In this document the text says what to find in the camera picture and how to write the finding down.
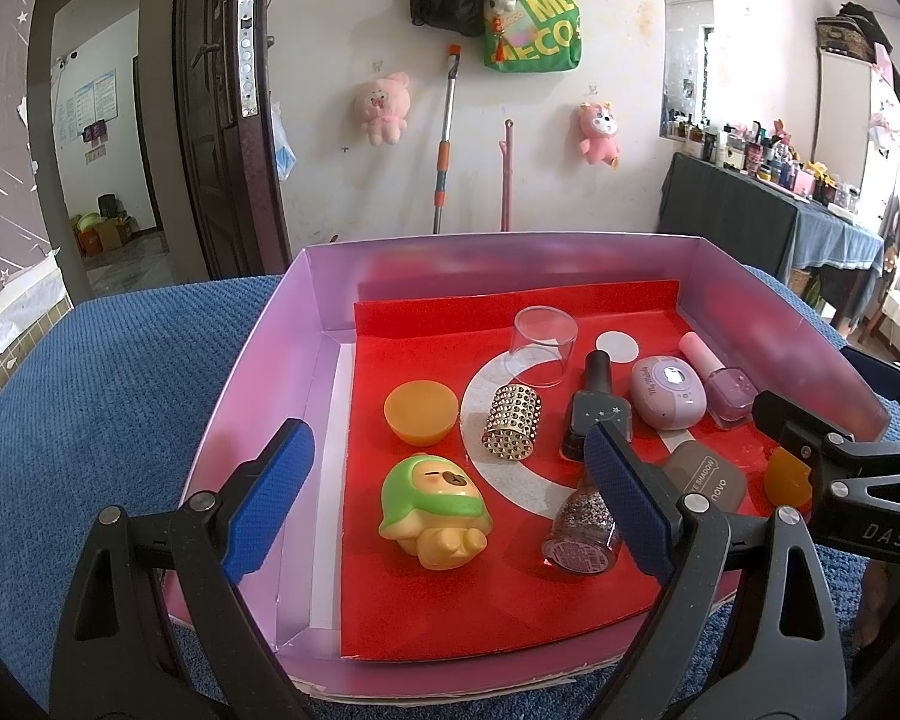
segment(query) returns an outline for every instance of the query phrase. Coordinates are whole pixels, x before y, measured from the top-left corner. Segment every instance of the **purple box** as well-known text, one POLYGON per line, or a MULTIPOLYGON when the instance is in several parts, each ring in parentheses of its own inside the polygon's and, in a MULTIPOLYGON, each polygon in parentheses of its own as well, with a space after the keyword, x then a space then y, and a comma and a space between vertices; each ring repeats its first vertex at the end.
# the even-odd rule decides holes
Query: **purple box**
MULTIPOLYGON (((303 250, 242 350, 197 449, 182 500, 218 490, 286 418, 316 438, 314 469, 263 567, 240 590, 295 683, 322 698, 440 701, 538 688, 618 659, 642 617, 504 655, 380 664, 340 658, 343 464, 353 376, 353 304, 489 295, 575 284, 679 280, 677 309, 727 365, 877 440, 890 415, 839 352, 783 298, 709 242, 629 233, 492 233, 303 250)), ((725 576, 722 595, 736 578, 725 576)), ((168 581, 170 613, 186 620, 168 581)))

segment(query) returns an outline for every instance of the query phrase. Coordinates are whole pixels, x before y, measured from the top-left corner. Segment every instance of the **pink plush toy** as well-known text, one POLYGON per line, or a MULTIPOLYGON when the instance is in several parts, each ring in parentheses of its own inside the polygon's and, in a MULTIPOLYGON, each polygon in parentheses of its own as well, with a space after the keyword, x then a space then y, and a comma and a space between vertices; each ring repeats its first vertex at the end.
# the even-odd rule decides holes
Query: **pink plush toy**
POLYGON ((591 165, 606 162, 615 169, 620 166, 620 145, 617 143, 617 119, 610 103, 580 106, 580 129, 583 141, 580 151, 591 165))
POLYGON ((385 79, 362 84, 357 89, 354 110, 373 146, 386 141, 391 146, 407 128, 404 117, 410 110, 410 76, 394 73, 385 79))

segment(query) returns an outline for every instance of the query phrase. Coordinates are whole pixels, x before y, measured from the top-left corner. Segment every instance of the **red paper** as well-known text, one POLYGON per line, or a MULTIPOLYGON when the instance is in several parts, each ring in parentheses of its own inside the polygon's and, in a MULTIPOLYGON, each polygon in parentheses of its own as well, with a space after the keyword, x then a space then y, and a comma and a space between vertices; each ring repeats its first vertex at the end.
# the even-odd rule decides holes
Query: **red paper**
MULTIPOLYGON (((478 298, 377 301, 355 306, 357 356, 343 501, 341 654, 371 661, 430 661, 533 647, 582 634, 650 608, 658 585, 641 574, 624 549, 617 565, 595 577, 576 577, 548 565, 540 545, 551 522, 497 493, 466 458, 455 427, 427 451, 459 464, 474 479, 493 517, 487 550, 451 571, 428 571, 415 557, 377 535, 380 488, 389 470, 419 451, 389 430, 383 403, 405 381, 434 379, 463 398, 486 362, 509 347, 511 322, 521 308, 562 308, 578 322, 577 344, 563 382, 543 389, 535 453, 524 463, 554 482, 574 487, 581 464, 559 456, 570 397, 583 385, 583 359, 607 330, 627 333, 639 357, 679 355, 690 328, 677 314, 677 282, 559 287, 478 298)), ((613 366, 613 391, 629 396, 632 362, 613 366)), ((751 479, 759 511, 761 473, 775 446, 752 424, 725 432, 709 415, 691 429, 751 479)), ((659 435, 634 415, 636 453, 659 463, 669 452, 659 435)), ((740 511, 754 514, 746 498, 740 511)))

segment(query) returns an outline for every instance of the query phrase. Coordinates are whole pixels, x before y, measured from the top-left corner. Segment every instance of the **white cabinet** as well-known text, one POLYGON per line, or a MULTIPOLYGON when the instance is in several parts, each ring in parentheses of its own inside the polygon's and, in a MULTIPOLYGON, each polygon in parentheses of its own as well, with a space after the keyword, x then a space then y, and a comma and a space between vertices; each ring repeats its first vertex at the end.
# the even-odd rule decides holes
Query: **white cabinet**
POLYGON ((871 126, 879 114, 900 133, 900 103, 876 67, 821 52, 813 161, 860 190, 857 223, 874 232, 887 202, 900 191, 900 135, 891 145, 874 143, 871 126))

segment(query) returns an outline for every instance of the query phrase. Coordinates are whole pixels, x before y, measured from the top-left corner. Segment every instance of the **clear plastic cup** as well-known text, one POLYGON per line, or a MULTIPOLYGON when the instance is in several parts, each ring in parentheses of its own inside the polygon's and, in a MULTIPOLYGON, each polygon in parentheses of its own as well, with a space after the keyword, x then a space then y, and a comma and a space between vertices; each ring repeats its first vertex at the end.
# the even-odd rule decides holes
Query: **clear plastic cup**
POLYGON ((514 317, 506 370, 520 384, 544 388, 562 381, 570 364, 577 323, 551 306, 529 306, 514 317))

